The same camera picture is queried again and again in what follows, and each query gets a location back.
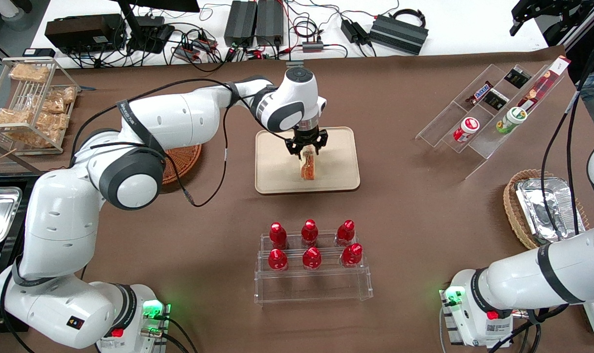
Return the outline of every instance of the wicker basket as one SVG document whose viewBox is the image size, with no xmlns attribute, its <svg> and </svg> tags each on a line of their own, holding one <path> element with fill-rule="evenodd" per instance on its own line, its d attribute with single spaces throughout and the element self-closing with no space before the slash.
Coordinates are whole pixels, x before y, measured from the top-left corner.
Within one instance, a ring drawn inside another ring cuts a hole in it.
<svg viewBox="0 0 594 353">
<path fill-rule="evenodd" d="M 545 172 L 546 178 L 553 176 L 553 174 Z M 535 241 L 534 237 L 530 233 L 526 217 L 523 214 L 523 210 L 519 206 L 519 200 L 515 194 L 515 183 L 517 183 L 517 181 L 530 178 L 541 178 L 541 170 L 522 170 L 518 174 L 515 174 L 510 179 L 510 181 L 508 181 L 506 188 L 504 188 L 504 209 L 506 210 L 506 215 L 508 216 L 508 222 L 510 222 L 510 226 L 519 238 L 519 241 L 521 241 L 521 243 L 523 243 L 526 248 L 534 249 L 539 247 L 539 243 Z M 580 212 L 584 228 L 589 229 L 589 221 L 587 216 L 584 214 L 584 210 L 582 210 L 582 205 L 578 202 L 578 198 L 575 199 L 575 208 L 578 210 L 578 212 Z"/>
<path fill-rule="evenodd" d="M 172 150 L 167 150 L 166 153 L 173 159 L 177 166 L 177 171 L 179 172 L 180 177 L 182 177 L 192 169 L 194 163 L 199 159 L 199 156 L 201 155 L 201 145 L 173 148 Z M 173 164 L 167 158 L 164 176 L 162 177 L 162 185 L 172 183 L 173 181 L 177 181 L 177 174 L 175 174 Z"/>
</svg>

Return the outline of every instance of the acrylic display rack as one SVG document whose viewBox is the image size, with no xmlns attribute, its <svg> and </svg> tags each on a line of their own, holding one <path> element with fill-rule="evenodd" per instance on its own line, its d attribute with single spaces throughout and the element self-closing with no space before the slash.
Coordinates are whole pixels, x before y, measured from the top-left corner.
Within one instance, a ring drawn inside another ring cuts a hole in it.
<svg viewBox="0 0 594 353">
<path fill-rule="evenodd" d="M 494 154 L 494 152 L 501 146 L 506 140 L 510 137 L 511 134 L 515 132 L 520 127 L 516 127 L 515 130 L 508 134 L 502 134 L 498 132 L 495 128 L 495 125 L 501 120 L 505 114 L 510 110 L 512 107 L 516 107 L 519 101 L 526 96 L 528 91 L 532 88 L 532 85 L 537 81 L 539 77 L 545 74 L 545 71 L 549 67 L 549 65 L 545 65 L 539 70 L 534 76 L 526 69 L 519 65 L 515 65 L 520 70 L 523 70 L 532 78 L 525 83 L 521 89 L 518 89 L 512 83 L 506 81 L 504 76 L 506 76 L 507 72 L 504 72 L 499 67 L 491 64 L 487 69 L 485 69 L 482 74 L 480 74 L 472 83 L 470 83 L 467 88 L 465 88 L 454 100 L 445 108 L 443 111 L 434 118 L 421 132 L 416 135 L 415 139 L 422 138 L 425 142 L 429 143 L 430 146 L 436 147 L 440 145 L 440 143 L 445 143 L 448 145 L 452 150 L 456 153 L 460 153 L 465 148 L 469 147 L 476 154 L 481 157 L 481 161 L 474 170 L 467 175 L 469 178 L 476 170 L 482 167 L 488 159 Z M 539 107 L 539 105 L 543 102 L 550 92 L 556 87 L 561 80 L 564 78 L 567 71 L 565 71 L 559 78 L 557 78 L 554 85 L 548 89 L 545 96 L 533 105 L 530 109 L 527 110 L 528 119 L 530 118 L 530 114 Z M 472 96 L 478 89 L 480 89 L 485 82 L 490 82 L 494 85 L 494 89 L 497 90 L 499 93 L 506 96 L 509 101 L 506 103 L 501 109 L 496 110 L 495 108 L 491 107 L 484 101 L 478 102 L 475 106 L 471 105 L 468 102 L 465 102 L 465 99 Z M 480 123 L 480 129 L 475 134 L 472 134 L 469 139 L 465 142 L 458 142 L 453 138 L 453 133 L 458 127 L 460 127 L 461 122 L 464 118 L 473 117 L 478 119 Z"/>
<path fill-rule="evenodd" d="M 321 251 L 321 267 L 304 270 L 302 257 L 306 248 L 301 233 L 288 233 L 288 270 L 274 271 L 268 266 L 273 245 L 268 234 L 261 235 L 256 263 L 255 302 L 260 305 L 279 302 L 310 302 L 315 300 L 358 299 L 373 297 L 371 272 L 366 255 L 357 266 L 345 268 L 339 260 L 344 248 L 334 245 L 336 232 L 319 232 L 317 248 Z M 354 237 L 351 243 L 357 243 Z"/>
</svg>

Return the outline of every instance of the red bottle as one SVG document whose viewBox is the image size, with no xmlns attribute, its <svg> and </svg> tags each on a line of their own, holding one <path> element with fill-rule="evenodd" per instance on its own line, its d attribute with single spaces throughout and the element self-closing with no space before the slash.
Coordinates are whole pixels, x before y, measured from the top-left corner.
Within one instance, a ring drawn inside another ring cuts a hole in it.
<svg viewBox="0 0 594 353">
<path fill-rule="evenodd" d="M 268 255 L 268 266 L 275 271 L 288 270 L 288 256 L 279 249 L 273 249 Z"/>
<path fill-rule="evenodd" d="M 356 236 L 355 226 L 356 224 L 351 219 L 344 221 L 336 232 L 336 238 L 334 239 L 336 246 L 349 246 L 351 244 L 351 240 Z"/>
<path fill-rule="evenodd" d="M 313 220 L 308 219 L 303 228 L 301 228 L 301 244 L 306 248 L 316 246 L 316 237 L 319 236 L 319 228 Z"/>
<path fill-rule="evenodd" d="M 316 270 L 321 266 L 321 252 L 317 248 L 309 248 L 303 253 L 303 268 L 306 270 Z"/>
<path fill-rule="evenodd" d="M 340 255 L 340 263 L 343 267 L 355 267 L 360 261 L 362 261 L 362 245 L 360 243 L 347 246 Z"/>
<path fill-rule="evenodd" d="M 277 222 L 271 224 L 270 231 L 268 232 L 268 237 L 270 237 L 270 241 L 272 241 L 274 249 L 286 250 L 287 234 L 286 230 L 282 227 L 281 224 Z"/>
</svg>

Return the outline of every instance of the white robotic arm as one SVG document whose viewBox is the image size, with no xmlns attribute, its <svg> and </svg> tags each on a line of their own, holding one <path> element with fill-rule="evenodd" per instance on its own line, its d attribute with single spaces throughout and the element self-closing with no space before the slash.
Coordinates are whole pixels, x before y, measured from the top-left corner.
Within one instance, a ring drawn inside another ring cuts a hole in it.
<svg viewBox="0 0 594 353">
<path fill-rule="evenodd" d="M 594 150 L 587 174 L 594 190 Z M 514 309 L 594 302 L 594 228 L 487 268 L 462 270 L 445 291 L 445 302 L 463 342 L 487 347 L 510 333 Z"/>
<path fill-rule="evenodd" d="M 163 308 L 151 289 L 88 284 L 74 273 L 92 259 L 102 205 L 109 201 L 124 210 L 149 205 L 160 192 L 164 151 L 209 141 L 218 130 L 220 109 L 233 105 L 250 109 L 272 132 L 294 128 L 296 137 L 315 129 L 318 138 L 325 100 L 318 96 L 314 75 L 293 68 L 279 88 L 255 76 L 188 94 L 119 102 L 121 131 L 93 132 L 71 168 L 48 172 L 36 182 L 24 254 L 0 275 L 6 311 L 77 349 L 97 343 L 103 353 L 144 353 L 152 347 L 155 335 L 146 330 L 158 322 L 147 313 L 161 315 Z"/>
</svg>

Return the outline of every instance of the brown table surface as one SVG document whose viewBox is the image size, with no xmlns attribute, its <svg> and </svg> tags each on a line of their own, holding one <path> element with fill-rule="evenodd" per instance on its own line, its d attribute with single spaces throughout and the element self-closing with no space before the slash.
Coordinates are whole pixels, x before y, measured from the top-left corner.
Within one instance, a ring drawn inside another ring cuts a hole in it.
<svg viewBox="0 0 594 353">
<path fill-rule="evenodd" d="M 160 299 L 173 304 L 173 318 L 187 328 L 202 353 L 438 353 L 438 289 L 443 283 L 465 268 L 485 267 L 525 251 L 510 230 L 503 188 L 520 170 L 541 167 L 545 146 L 574 88 L 569 79 L 563 80 L 467 181 L 463 178 L 475 165 L 469 154 L 434 150 L 415 140 L 415 135 L 490 63 L 503 70 L 519 63 L 536 72 L 561 52 L 552 48 L 534 53 L 308 61 L 319 94 L 328 99 L 322 126 L 348 126 L 355 132 L 362 177 L 357 191 L 257 194 L 254 138 L 259 126 L 245 109 L 235 108 L 227 121 L 227 177 L 216 198 L 203 208 L 193 208 L 176 190 L 137 212 L 106 204 L 85 279 L 150 286 Z M 211 78 L 227 81 L 264 74 L 279 83 L 284 70 L 284 62 L 252 61 L 225 65 Z M 65 165 L 74 131 L 95 112 L 165 83 L 200 76 L 191 66 L 70 73 L 81 85 L 98 90 L 79 97 L 65 154 L 28 158 L 39 161 L 39 168 Z M 200 85 L 192 83 L 164 93 L 196 87 Z M 87 131 L 120 127 L 119 122 L 120 115 L 111 112 Z M 594 126 L 583 105 L 573 135 L 575 192 L 594 226 L 594 193 L 585 174 Z M 548 163 L 548 170 L 560 177 L 566 177 L 565 141 L 563 133 Z M 185 177 L 197 200 L 207 198 L 216 187 L 222 161 L 223 139 L 216 136 Z M 315 219 L 319 228 L 355 220 L 371 265 L 372 299 L 264 309 L 254 304 L 259 235 L 273 221 L 281 221 L 290 231 L 299 230 L 308 218 Z M 569 308 L 543 324 L 538 352 L 593 353 L 594 334 L 586 327 L 582 308 Z M 21 336 L 38 353 L 75 351 L 34 330 Z M 447 350 L 485 351 L 449 344 Z M 177 349 L 169 346 L 169 351 Z M 14 352 L 21 352 L 16 341 L 0 334 L 0 353 Z"/>
</svg>

